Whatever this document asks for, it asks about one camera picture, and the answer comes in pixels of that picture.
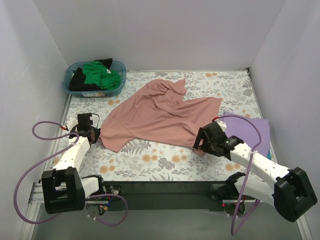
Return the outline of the pink t-shirt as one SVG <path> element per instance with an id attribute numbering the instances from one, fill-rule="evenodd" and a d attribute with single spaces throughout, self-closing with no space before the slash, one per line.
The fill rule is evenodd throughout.
<path id="1" fill-rule="evenodd" d="M 199 128 L 209 124 L 222 100 L 202 97 L 185 100 L 184 79 L 155 79 L 113 109 L 101 125 L 100 139 L 118 153 L 134 139 L 192 148 Z"/>

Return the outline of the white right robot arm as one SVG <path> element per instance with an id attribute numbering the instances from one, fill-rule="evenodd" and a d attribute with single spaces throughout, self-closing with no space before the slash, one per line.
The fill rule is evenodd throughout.
<path id="1" fill-rule="evenodd" d="M 213 190 L 215 197 L 237 199 L 245 195 L 261 200 L 273 206 L 289 222 L 295 222 L 317 204 L 317 196 L 303 169 L 290 169 L 267 159 L 252 151 L 239 137 L 227 137 L 226 128 L 220 120 L 199 128 L 193 147 L 207 154 L 226 157 L 246 167 L 259 179 L 250 179 L 245 173 L 237 172 Z"/>

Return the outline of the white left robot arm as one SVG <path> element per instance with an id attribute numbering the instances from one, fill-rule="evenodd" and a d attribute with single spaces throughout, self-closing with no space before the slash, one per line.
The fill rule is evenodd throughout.
<path id="1" fill-rule="evenodd" d="M 86 153 L 100 136 L 100 129 L 94 127 L 92 113 L 80 113 L 77 119 L 69 118 L 67 128 L 68 150 L 59 162 L 41 176 L 45 210 L 48 214 L 80 211 L 85 207 L 86 199 L 92 196 L 101 200 L 106 196 L 106 187 L 101 175 L 79 176 L 79 169 Z"/>

